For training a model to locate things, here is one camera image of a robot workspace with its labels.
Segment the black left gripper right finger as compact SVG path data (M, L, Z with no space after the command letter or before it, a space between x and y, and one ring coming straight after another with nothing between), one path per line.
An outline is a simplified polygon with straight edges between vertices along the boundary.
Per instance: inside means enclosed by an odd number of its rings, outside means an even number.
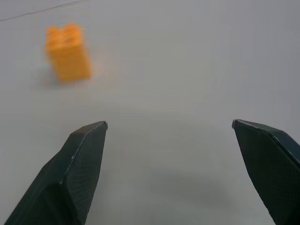
M300 145L286 132L232 122L247 173L276 225L300 225Z

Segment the orange cube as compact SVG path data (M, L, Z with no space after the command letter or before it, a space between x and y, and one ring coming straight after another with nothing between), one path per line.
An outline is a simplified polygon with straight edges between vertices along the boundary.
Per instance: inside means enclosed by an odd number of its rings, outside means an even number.
M61 83L91 78L90 56L78 24L48 27L45 32L45 53Z

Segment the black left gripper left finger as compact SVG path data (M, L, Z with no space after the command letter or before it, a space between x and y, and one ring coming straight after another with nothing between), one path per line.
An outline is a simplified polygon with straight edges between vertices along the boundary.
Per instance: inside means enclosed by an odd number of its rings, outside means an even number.
M85 225L97 187L106 121L72 132L37 174L4 225Z

